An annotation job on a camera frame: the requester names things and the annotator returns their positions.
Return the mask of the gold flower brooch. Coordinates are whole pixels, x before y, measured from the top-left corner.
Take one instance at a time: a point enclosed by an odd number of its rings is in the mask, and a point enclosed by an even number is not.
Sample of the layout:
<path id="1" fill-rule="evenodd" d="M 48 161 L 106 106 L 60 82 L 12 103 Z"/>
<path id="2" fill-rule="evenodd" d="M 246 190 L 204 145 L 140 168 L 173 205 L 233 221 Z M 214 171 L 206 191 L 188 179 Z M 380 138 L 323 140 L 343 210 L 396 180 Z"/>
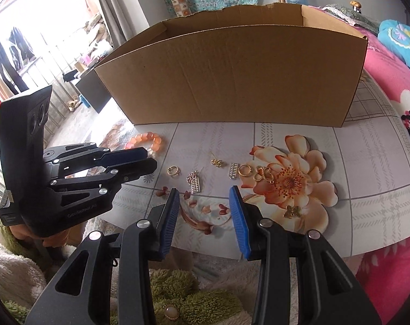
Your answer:
<path id="1" fill-rule="evenodd" d="M 283 214 L 283 216 L 286 219 L 301 218 L 301 210 L 302 209 L 299 206 L 287 206 L 286 212 Z"/>

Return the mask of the gold chain pendant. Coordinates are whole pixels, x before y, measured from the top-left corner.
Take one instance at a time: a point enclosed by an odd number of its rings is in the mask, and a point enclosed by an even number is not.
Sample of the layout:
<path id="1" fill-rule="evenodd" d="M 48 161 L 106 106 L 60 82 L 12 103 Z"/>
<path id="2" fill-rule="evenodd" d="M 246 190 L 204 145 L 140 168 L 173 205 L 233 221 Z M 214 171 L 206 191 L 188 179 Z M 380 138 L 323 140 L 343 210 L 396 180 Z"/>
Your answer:
<path id="1" fill-rule="evenodd" d="M 224 160 L 221 160 L 220 158 L 216 157 L 214 153 L 211 153 L 210 162 L 213 166 L 218 167 L 218 168 L 223 168 L 227 165 L 227 163 Z"/>

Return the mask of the gold heart earrings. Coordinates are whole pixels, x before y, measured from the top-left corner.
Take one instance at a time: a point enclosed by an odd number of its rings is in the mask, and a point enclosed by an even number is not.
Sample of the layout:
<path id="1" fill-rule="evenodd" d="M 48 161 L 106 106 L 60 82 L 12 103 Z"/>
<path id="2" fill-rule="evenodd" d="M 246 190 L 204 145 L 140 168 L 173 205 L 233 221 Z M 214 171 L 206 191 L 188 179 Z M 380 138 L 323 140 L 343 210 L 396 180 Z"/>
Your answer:
<path id="1" fill-rule="evenodd" d="M 255 168 L 255 174 L 253 175 L 255 182 L 265 180 L 268 183 L 275 183 L 275 176 L 269 167 L 257 166 Z"/>

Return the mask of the gold hoop earring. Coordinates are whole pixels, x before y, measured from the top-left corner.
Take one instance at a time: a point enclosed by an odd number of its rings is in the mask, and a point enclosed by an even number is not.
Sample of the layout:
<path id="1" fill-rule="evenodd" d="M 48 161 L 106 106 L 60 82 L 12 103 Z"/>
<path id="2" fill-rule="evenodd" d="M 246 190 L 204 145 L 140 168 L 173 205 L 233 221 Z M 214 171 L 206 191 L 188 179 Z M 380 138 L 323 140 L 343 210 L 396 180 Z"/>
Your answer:
<path id="1" fill-rule="evenodd" d="M 249 177 L 252 175 L 252 167 L 249 164 L 241 164 L 238 168 L 238 174 L 242 177 Z"/>

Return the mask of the pink fleece blanket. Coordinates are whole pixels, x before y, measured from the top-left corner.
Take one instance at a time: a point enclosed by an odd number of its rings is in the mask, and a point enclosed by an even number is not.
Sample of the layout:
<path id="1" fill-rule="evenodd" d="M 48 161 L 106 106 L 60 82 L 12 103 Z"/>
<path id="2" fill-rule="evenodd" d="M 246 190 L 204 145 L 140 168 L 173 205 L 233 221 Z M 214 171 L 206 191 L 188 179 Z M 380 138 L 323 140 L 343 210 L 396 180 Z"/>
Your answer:
<path id="1" fill-rule="evenodd" d="M 410 68 L 371 32 L 343 159 L 344 261 L 383 324 L 410 324 Z"/>

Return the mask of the grey cabinet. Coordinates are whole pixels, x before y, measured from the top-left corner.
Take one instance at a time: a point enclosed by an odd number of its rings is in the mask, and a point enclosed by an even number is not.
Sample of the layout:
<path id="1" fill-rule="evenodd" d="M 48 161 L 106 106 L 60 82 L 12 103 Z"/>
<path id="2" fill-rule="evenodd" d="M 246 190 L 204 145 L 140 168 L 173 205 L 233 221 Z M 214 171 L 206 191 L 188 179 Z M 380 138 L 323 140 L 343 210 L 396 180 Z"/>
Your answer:
<path id="1" fill-rule="evenodd" d="M 112 95 L 109 93 L 94 69 L 89 70 L 86 74 L 82 75 L 76 86 L 79 92 L 97 113 L 100 113 L 112 98 Z"/>

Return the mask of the floral bed sheet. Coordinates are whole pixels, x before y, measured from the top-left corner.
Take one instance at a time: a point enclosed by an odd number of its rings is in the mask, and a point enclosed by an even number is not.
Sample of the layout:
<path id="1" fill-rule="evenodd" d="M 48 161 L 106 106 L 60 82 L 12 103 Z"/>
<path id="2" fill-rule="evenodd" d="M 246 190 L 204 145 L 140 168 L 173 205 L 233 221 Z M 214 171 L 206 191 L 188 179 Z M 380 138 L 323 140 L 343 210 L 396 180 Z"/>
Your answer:
<path id="1" fill-rule="evenodd" d="M 237 259 L 229 191 L 238 186 L 246 203 L 286 230 L 305 233 L 315 229 L 344 257 L 349 228 L 343 212 L 343 159 L 331 137 L 336 128 L 275 123 L 173 123 L 132 125 L 118 111 L 111 114 L 114 125 L 102 145 L 119 150 L 143 136 L 162 139 L 154 153 L 154 173 L 127 183 L 114 199 L 105 219 L 125 228 L 147 216 L 162 203 L 169 190 L 180 193 L 180 209 L 173 246 L 191 252 Z M 211 164 L 211 153 L 224 160 L 223 168 Z M 252 175 L 236 180 L 228 177 L 231 163 L 249 164 Z M 275 183 L 255 182 L 257 166 L 269 167 Z M 192 194 L 187 176 L 197 170 L 201 193 Z M 301 218 L 286 219 L 287 206 L 299 206 Z"/>

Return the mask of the patterned cardboard column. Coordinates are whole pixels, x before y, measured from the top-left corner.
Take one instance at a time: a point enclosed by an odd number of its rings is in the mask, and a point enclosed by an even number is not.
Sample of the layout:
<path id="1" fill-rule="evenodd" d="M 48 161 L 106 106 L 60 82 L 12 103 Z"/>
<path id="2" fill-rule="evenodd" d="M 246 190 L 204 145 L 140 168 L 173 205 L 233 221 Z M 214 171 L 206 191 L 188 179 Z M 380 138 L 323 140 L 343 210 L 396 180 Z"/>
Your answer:
<path id="1" fill-rule="evenodd" d="M 192 14 L 187 0 L 170 0 L 177 17 L 187 17 Z"/>

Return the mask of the brown cardboard box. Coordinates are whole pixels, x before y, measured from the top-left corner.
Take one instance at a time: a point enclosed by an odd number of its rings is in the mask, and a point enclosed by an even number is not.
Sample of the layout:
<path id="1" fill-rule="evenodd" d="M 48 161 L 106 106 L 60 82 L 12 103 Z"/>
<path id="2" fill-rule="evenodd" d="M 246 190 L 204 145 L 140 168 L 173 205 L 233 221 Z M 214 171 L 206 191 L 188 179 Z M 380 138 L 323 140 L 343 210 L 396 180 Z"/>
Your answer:
<path id="1" fill-rule="evenodd" d="M 96 73 L 134 124 L 342 126 L 368 40 L 314 7 L 239 5 L 159 22 Z"/>

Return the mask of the blue pillow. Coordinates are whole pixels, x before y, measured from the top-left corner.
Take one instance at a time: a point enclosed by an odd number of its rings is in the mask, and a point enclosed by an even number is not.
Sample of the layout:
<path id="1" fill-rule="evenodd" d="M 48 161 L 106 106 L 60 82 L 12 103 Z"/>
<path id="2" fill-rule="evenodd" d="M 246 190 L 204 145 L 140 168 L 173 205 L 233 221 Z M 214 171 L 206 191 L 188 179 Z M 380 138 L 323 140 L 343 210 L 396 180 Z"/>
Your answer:
<path id="1" fill-rule="evenodd" d="M 384 20 L 379 25 L 377 39 L 410 68 L 410 26 Z"/>

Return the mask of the mushroom figurine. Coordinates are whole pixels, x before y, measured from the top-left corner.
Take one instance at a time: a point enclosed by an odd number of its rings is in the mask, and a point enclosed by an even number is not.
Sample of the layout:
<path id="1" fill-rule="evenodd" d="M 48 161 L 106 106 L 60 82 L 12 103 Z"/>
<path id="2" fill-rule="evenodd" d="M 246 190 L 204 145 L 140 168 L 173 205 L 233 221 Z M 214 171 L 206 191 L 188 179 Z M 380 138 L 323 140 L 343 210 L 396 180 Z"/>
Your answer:
<path id="1" fill-rule="evenodd" d="M 351 0 L 350 5 L 352 6 L 352 9 L 357 12 L 357 13 L 361 13 L 361 3 L 356 1 L 356 0 Z"/>

